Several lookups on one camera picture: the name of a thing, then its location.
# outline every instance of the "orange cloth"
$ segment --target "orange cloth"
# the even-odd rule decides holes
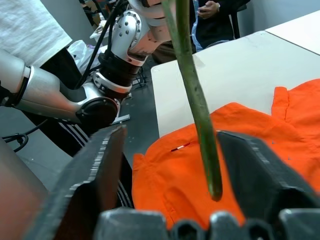
[[[320,79],[290,91],[276,87],[272,116],[230,103],[211,115],[217,130],[248,134],[265,143],[316,190],[320,190]],[[190,143],[179,150],[171,151]],[[236,202],[227,168],[218,149],[223,196],[214,202],[208,193],[194,124],[161,137],[145,156],[133,162],[132,196],[138,210],[161,212],[167,227],[181,219],[209,226],[216,211],[232,213],[240,223],[244,215]]]

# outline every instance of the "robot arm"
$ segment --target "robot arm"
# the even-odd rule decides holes
[[[129,3],[132,9],[114,25],[110,54],[99,56],[101,68],[78,89],[0,49],[1,105],[98,129],[109,126],[147,57],[170,40],[160,0]]]

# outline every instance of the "black pants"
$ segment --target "black pants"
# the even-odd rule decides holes
[[[74,89],[81,78],[76,63],[67,49],[62,49],[45,64],[41,69],[57,76],[69,89]],[[39,125],[47,117],[23,112],[35,125]],[[88,141],[90,133],[84,130],[85,126],[66,124],[49,118],[40,130],[60,149],[73,157]],[[122,161],[122,169],[118,187],[117,207],[133,207],[132,195],[132,169],[126,159]]]

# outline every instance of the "green stick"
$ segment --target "green stick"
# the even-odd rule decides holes
[[[166,22],[198,135],[209,193],[213,200],[219,201],[223,193],[220,164],[214,128],[192,57],[189,28],[189,3],[189,0],[176,0],[175,23],[169,1],[162,0]]]

